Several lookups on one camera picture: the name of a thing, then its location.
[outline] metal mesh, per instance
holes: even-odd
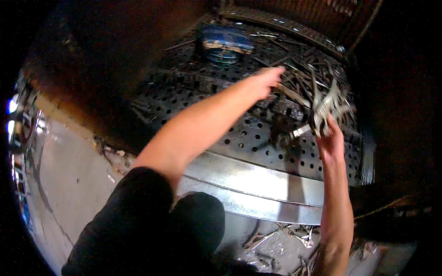
[[[240,28],[255,32],[256,27]],[[180,42],[190,40],[194,32]],[[262,65],[253,57],[271,64],[287,56],[287,52],[268,41],[257,43],[254,54],[247,55],[239,63],[230,67],[217,67],[200,58],[195,53],[195,45],[188,44],[171,50],[159,63],[161,68],[150,75],[146,85],[139,91],[133,102],[140,115],[147,118],[149,127],[159,130],[171,117],[184,108],[226,88],[253,72]],[[303,47],[291,46],[296,53],[305,51]],[[343,66],[318,52],[330,61],[335,70],[341,72],[345,80]],[[290,145],[281,148],[275,144],[275,136],[290,132],[300,127],[305,121],[306,110],[298,104],[276,93],[273,98],[258,102],[215,144],[210,150],[225,156],[244,160],[261,166],[285,171],[290,174],[323,180],[322,161],[312,133],[305,133]],[[344,132],[345,160],[349,185],[359,185],[360,135],[349,128]]]

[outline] scrap pile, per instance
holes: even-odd
[[[288,239],[286,241],[290,241],[296,239],[300,241],[306,249],[312,248],[315,244],[312,239],[312,232],[315,228],[313,225],[297,225],[297,224],[288,224],[283,225],[281,223],[275,222],[278,225],[278,228],[267,235],[262,235],[258,232],[260,220],[257,221],[256,227],[249,237],[249,239],[243,244],[243,249],[245,250],[246,258],[244,261],[247,261],[250,265],[255,265],[260,272],[277,272],[280,267],[277,261],[278,254],[283,254],[284,249],[278,248],[281,245],[281,240],[278,238],[270,241],[270,238],[273,237],[276,233],[281,231]],[[313,250],[313,252],[318,251],[318,246]],[[310,255],[308,259],[304,259],[302,256],[299,256],[301,262],[301,267],[305,268],[310,272],[314,266],[314,261],[316,259],[317,254],[313,253]],[[298,272],[304,271],[303,269],[297,269],[292,275],[304,275],[297,274]]]
[[[328,113],[332,114],[339,125],[355,123],[355,106],[350,104],[353,95],[339,63],[316,51],[314,47],[287,40],[281,34],[256,32],[249,35],[264,37],[287,52],[286,57],[271,64],[256,57],[254,60],[264,66],[280,64],[286,68],[281,77],[282,83],[277,87],[278,92],[310,110],[309,126],[316,136],[321,137],[327,133]],[[280,42],[294,44],[299,50],[294,53]]]
[[[298,256],[301,265],[295,271],[290,273],[290,276],[311,276],[315,268],[315,261],[318,258],[319,250],[320,246],[318,245],[308,258]]]

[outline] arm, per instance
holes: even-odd
[[[324,164],[324,209],[320,252],[314,275],[344,275],[353,240],[353,211],[348,196],[344,138],[329,114],[331,133],[317,139]]]
[[[133,166],[163,174],[175,191],[187,165],[215,143],[256,101],[281,81],[283,67],[264,68],[178,113],[152,138]]]

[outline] wire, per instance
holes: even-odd
[[[393,202],[391,202],[391,203],[389,203],[389,204],[387,204],[387,205],[385,205],[385,206],[383,206],[383,207],[380,207],[380,208],[378,208],[378,209],[376,209],[376,210],[374,210],[374,211],[372,211],[372,212],[370,212],[370,213],[366,213],[365,215],[357,216],[357,217],[355,217],[353,220],[361,219],[361,218],[363,218],[363,217],[366,217],[366,216],[372,215],[372,214],[374,214],[374,213],[376,213],[376,212],[379,212],[379,211],[381,211],[381,210],[384,210],[385,208],[388,208],[388,207],[394,205],[396,202],[399,202],[399,201],[405,199],[406,197],[409,197],[409,196],[403,196],[403,197],[401,197],[400,199],[396,199],[395,201],[393,201]]]

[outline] concrete floor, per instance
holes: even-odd
[[[80,232],[101,210],[122,177],[112,172],[109,163],[93,149],[91,140],[80,138],[50,119],[46,131],[36,136],[27,171],[34,239],[51,268],[60,275]],[[257,219],[226,213],[225,223],[225,235],[216,258],[245,261],[262,272],[271,272],[254,254],[241,248]],[[267,234],[276,228],[273,222],[261,221],[259,232]],[[313,234],[315,244],[319,238]],[[307,257],[313,249],[306,249],[281,231],[256,248],[276,259],[276,272],[282,275],[295,270],[300,264],[298,256]],[[353,256],[347,275],[372,275],[380,260],[380,251],[364,262]]]

